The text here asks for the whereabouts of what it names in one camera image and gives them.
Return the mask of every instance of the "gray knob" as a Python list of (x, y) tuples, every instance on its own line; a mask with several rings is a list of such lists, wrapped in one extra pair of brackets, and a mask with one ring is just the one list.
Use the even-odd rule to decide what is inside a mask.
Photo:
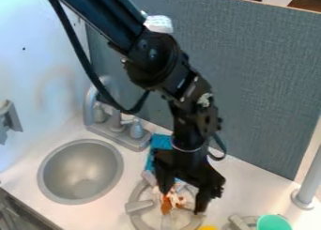
[(144, 129), (139, 118), (134, 117), (130, 126), (130, 137), (140, 139), (144, 136)]
[(96, 102), (94, 106), (94, 120), (96, 123), (103, 123), (107, 120), (107, 114), (102, 108), (100, 102)]

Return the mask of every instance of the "blue object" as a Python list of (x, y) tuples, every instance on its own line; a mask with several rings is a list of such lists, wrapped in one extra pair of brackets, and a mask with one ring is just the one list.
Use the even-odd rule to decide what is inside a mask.
[(155, 150), (172, 150), (171, 136), (163, 134), (153, 134), (150, 150), (147, 156), (145, 170), (154, 173), (153, 160)]

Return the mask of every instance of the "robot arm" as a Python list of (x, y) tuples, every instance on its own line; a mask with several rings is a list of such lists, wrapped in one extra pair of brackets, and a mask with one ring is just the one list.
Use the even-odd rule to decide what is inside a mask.
[[(72, 27), (66, 23), (67, 17), (64, 18), (58, 0), (49, 1), (65, 26), (75, 51), (79, 50), (79, 41), (79, 46), (75, 47), (77, 39), (72, 35)], [(205, 211), (211, 199), (221, 197), (225, 182), (206, 157), (211, 136), (225, 150), (215, 133), (221, 129), (221, 121), (209, 83), (190, 65), (188, 56), (172, 36), (152, 32), (144, 26), (145, 17), (129, 0), (60, 1), (97, 29), (109, 40), (110, 47), (124, 56), (124, 69), (133, 83), (147, 91), (159, 91), (168, 100), (174, 117), (174, 150), (165, 154), (157, 152), (154, 161), (156, 178), (163, 193), (171, 189), (175, 177), (197, 187), (194, 212)], [(81, 62), (85, 69), (91, 69), (88, 60)], [(102, 97), (110, 97), (97, 81), (98, 77), (89, 71), (86, 72)], [(130, 113), (113, 101), (111, 104)]]

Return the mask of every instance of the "faucet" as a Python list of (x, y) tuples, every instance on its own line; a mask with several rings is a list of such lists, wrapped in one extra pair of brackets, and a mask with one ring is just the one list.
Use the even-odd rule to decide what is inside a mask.
[[(110, 76), (101, 76), (99, 78), (103, 85), (105, 85), (115, 97), (116, 100), (119, 100), (119, 90), (115, 81), (112, 81)], [(98, 108), (100, 111), (103, 111), (101, 103), (97, 102), (97, 95), (99, 91), (94, 85), (89, 87), (89, 90), (85, 96), (84, 102), (84, 124), (86, 126), (91, 126), (95, 123), (95, 108)], [(115, 130), (121, 130), (121, 113), (119, 110), (116, 110), (114, 107), (112, 109), (112, 127)]]
[[(101, 76), (100, 80), (119, 100), (119, 88), (110, 76)], [(84, 125), (98, 135), (106, 137), (133, 151), (142, 151), (148, 147), (151, 133), (145, 130), (138, 117), (122, 120), (119, 110), (112, 108), (112, 114), (107, 115), (102, 102), (97, 101), (99, 91), (91, 85), (84, 101)]]
[(0, 144), (4, 145), (8, 130), (23, 131), (16, 108), (9, 100), (0, 100)]

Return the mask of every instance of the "faucet handle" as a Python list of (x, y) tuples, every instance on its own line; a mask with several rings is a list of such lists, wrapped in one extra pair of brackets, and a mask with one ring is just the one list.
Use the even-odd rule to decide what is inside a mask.
[(133, 139), (140, 139), (144, 136), (144, 129), (141, 124), (141, 120), (135, 116), (133, 119), (130, 120), (122, 120), (121, 121), (122, 125), (128, 125), (131, 124), (130, 126), (130, 137)]
[(96, 123), (103, 123), (107, 120), (108, 115), (101, 106), (101, 103), (96, 101), (94, 106), (94, 120)]

